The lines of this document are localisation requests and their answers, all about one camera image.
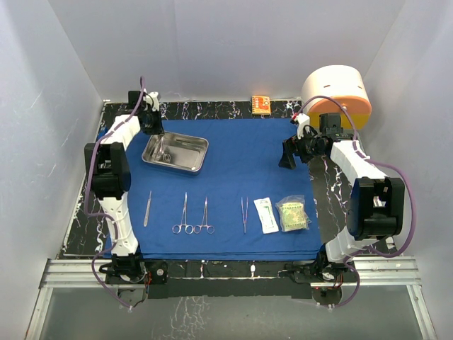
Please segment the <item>steel ring-handle scissors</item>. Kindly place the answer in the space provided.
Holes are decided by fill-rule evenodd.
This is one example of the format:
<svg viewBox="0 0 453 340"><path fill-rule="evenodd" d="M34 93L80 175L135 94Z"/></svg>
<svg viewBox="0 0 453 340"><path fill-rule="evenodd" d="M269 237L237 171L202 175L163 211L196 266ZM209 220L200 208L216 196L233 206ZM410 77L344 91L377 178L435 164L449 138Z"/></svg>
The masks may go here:
<svg viewBox="0 0 453 340"><path fill-rule="evenodd" d="M164 139L165 134L162 134L157 138L156 147L154 151L154 159L156 161L169 164L171 162L171 155L166 151Z"/></svg>
<svg viewBox="0 0 453 340"><path fill-rule="evenodd" d="M201 231L206 230L208 234L214 233L214 226L208 223L208 201L205 198L204 208L203 208L203 215L202 215L202 222L199 225L194 226L194 233L199 234Z"/></svg>

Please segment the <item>metal instrument tray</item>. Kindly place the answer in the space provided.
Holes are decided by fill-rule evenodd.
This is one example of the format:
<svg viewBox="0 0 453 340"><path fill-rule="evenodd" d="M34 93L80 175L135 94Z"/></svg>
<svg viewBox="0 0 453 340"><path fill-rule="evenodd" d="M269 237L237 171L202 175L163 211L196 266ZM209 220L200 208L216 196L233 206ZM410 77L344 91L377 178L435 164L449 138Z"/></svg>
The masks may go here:
<svg viewBox="0 0 453 340"><path fill-rule="evenodd" d="M149 138L142 152L143 162L170 171L191 175L199 174L209 147L208 140L176 132L165 132L164 134L164 145L166 151L171 155L171 162L167 164L154 159L156 141L160 135L152 135Z"/></svg>

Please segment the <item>green suture packet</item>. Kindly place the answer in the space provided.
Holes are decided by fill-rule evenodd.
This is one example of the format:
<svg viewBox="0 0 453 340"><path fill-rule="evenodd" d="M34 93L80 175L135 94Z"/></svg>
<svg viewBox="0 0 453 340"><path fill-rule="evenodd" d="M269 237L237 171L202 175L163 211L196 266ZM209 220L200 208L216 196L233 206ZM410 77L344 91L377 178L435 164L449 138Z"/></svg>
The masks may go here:
<svg viewBox="0 0 453 340"><path fill-rule="evenodd" d="M303 195L290 195L275 204L279 218L280 227L283 232L308 230L311 220L305 208Z"/></svg>

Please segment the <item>blue surgical drape cloth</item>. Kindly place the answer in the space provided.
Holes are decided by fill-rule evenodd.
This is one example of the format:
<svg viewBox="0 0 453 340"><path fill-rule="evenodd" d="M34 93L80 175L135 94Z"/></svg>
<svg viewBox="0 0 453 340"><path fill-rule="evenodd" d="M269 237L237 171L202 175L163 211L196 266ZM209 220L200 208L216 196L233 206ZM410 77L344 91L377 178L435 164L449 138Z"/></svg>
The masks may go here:
<svg viewBox="0 0 453 340"><path fill-rule="evenodd" d="M165 128L209 142L199 174L183 174L144 163L149 140L138 134L127 148L132 174L128 208L133 232L148 259L310 260L321 247L316 204L308 166L278 166L282 142L296 128L287 119L168 120ZM143 226L149 192L151 207ZM187 223L202 222L205 198L208 223L214 233L172 233L180 223L185 193ZM263 234L254 200L277 203L303 195L311 220L308 230ZM246 233L243 233L241 198L248 198Z"/></svg>

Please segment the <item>white packet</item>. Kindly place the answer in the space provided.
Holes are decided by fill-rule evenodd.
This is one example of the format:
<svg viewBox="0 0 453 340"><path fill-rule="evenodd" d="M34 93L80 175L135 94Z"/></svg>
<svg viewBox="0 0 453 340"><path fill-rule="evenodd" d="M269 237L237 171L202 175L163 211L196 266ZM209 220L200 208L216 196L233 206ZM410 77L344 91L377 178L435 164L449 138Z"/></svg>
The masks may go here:
<svg viewBox="0 0 453 340"><path fill-rule="evenodd" d="M263 234L271 234L279 231L275 216L273 214L272 203L269 198L254 200L256 210L261 222Z"/></svg>

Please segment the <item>steel forceps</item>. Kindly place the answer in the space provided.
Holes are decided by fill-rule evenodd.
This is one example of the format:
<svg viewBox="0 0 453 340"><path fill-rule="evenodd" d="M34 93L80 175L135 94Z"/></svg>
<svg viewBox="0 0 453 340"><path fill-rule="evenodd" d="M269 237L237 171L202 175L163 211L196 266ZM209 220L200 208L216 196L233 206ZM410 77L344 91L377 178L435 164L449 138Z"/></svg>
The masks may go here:
<svg viewBox="0 0 453 340"><path fill-rule="evenodd" d="M243 233L246 233L248 219L248 198L241 198L241 215L243 221Z"/></svg>

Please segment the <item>steel scalpel handle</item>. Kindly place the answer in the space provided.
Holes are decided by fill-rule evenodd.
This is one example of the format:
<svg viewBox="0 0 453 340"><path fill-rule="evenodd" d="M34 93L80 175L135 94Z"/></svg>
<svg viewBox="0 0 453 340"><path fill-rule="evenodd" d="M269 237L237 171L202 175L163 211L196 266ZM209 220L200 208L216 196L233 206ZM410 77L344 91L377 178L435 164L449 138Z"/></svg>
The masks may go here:
<svg viewBox="0 0 453 340"><path fill-rule="evenodd" d="M143 221L144 227L147 227L148 221L149 221L149 211L150 211L150 207L151 207L151 195L152 195L152 191L149 192L149 196L147 199L147 206L146 206L146 210L145 210L145 214L144 214L144 221Z"/></svg>

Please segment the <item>pink cylindrical tissue phantom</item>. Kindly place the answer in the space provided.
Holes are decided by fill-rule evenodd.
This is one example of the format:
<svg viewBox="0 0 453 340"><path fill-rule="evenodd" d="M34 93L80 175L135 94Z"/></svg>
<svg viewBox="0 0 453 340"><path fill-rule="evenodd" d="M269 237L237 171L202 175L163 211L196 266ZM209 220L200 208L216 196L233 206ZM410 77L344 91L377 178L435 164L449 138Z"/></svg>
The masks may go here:
<svg viewBox="0 0 453 340"><path fill-rule="evenodd" d="M303 110L315 128L319 127L320 114L341 112L327 97L335 99L346 109L358 130L367 124L372 106L362 76L356 68L329 65L312 72L302 86L301 100L306 103L310 98L319 95L323 97L307 103Z"/></svg>

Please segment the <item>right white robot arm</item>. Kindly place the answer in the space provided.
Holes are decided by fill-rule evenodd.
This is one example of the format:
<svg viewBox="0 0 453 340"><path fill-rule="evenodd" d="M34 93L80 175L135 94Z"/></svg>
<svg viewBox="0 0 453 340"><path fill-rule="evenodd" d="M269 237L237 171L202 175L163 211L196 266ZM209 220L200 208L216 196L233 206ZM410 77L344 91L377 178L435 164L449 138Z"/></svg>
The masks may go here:
<svg viewBox="0 0 453 340"><path fill-rule="evenodd" d="M340 274L340 264L346 258L401 232L406 186L402 179L387 176L371 163L356 136L344 131L339 113L322 114L318 129L309 121L303 113L293 116L297 133L282 143L279 165L295 169L296 157L307 163L327 156L352 186L347 225L320 248L314 262L316 275L331 281Z"/></svg>

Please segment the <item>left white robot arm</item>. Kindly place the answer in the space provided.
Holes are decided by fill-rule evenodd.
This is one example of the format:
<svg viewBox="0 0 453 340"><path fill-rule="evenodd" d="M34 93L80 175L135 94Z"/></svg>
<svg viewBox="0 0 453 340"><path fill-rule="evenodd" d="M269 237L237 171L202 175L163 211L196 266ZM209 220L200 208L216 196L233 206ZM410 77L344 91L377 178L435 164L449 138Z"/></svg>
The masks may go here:
<svg viewBox="0 0 453 340"><path fill-rule="evenodd" d="M86 193L93 193L102 207L101 212L87 212L89 217L104 217L108 223L113 256L137 253L139 242L134 235L127 205L132 175L126 151L134 137L164 136L159 108L160 95L146 90L128 93L132 112L119 115L107 132L84 148L86 161Z"/></svg>

